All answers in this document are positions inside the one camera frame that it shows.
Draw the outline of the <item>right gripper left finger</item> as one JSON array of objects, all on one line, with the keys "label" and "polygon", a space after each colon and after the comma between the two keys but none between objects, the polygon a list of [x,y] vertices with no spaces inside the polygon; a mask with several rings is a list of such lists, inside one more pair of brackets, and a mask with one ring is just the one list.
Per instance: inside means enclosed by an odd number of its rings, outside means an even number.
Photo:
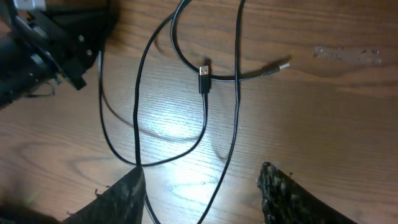
[{"label": "right gripper left finger", "polygon": [[108,190],[64,224],[136,224],[142,222],[146,181],[141,167],[135,167]]}]

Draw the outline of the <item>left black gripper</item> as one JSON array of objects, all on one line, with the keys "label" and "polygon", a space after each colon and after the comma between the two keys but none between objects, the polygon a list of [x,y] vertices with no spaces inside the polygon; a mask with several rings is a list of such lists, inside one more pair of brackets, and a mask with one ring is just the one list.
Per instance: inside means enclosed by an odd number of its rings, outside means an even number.
[{"label": "left black gripper", "polygon": [[36,89],[63,77],[76,90],[83,75],[103,61],[104,46],[118,21],[118,1],[102,5],[78,1],[74,6],[46,3],[46,10],[17,10],[1,1],[1,20],[9,32],[1,37],[1,105],[36,98]]}]

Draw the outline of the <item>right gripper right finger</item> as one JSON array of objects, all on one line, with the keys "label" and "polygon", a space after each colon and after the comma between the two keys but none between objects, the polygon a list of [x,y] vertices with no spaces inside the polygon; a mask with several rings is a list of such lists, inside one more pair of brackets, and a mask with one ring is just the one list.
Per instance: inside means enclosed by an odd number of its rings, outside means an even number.
[{"label": "right gripper right finger", "polygon": [[262,164],[257,186],[262,194],[262,212],[266,223],[355,224],[270,162]]}]

